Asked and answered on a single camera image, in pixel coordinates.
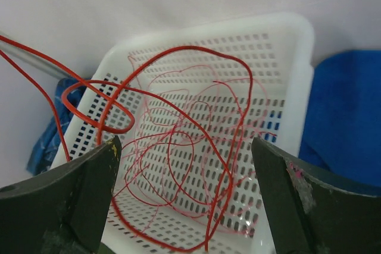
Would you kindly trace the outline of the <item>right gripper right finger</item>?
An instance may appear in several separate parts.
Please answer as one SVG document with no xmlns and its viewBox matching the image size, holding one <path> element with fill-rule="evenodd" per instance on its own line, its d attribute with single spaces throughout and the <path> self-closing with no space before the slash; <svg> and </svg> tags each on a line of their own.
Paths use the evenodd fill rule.
<svg viewBox="0 0 381 254">
<path fill-rule="evenodd" d="M 380 187 L 309 164 L 260 138 L 254 168 L 277 253 L 380 253 Z"/>
</svg>

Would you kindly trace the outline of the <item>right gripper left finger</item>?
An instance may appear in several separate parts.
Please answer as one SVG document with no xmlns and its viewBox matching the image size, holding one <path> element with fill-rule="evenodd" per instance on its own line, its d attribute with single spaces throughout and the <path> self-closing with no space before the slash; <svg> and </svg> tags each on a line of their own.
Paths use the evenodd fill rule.
<svg viewBox="0 0 381 254">
<path fill-rule="evenodd" d="M 1 188 L 1 253 L 96 253 L 121 158 L 115 136 L 90 152 Z"/>
</svg>

